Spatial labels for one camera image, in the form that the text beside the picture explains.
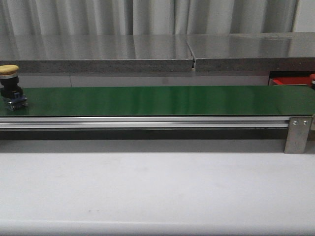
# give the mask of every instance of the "red object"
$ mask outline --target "red object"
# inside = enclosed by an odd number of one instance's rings
[[[315,79],[315,74],[310,75],[310,77],[276,77],[273,78],[273,82],[277,85],[308,85],[311,86],[311,81],[313,76]]]

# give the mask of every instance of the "green conveyor belt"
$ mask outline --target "green conveyor belt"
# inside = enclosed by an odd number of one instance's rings
[[[29,107],[7,116],[302,116],[315,114],[306,86],[25,88]]]

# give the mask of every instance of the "white curtain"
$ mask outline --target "white curtain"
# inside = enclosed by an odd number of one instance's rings
[[[0,35],[288,32],[296,0],[0,0]]]

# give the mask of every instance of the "yellow button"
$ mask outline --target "yellow button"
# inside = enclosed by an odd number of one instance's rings
[[[19,67],[17,65],[2,65],[0,66],[1,75],[11,75],[14,74]]]

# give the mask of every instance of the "small object on belt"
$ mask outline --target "small object on belt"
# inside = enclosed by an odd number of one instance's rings
[[[311,87],[315,90],[315,74],[310,75],[311,80]]]
[[[0,92],[5,107],[11,111],[28,106],[27,98],[23,94],[22,88],[18,86],[18,69],[17,65],[0,66],[0,83],[3,85]]]

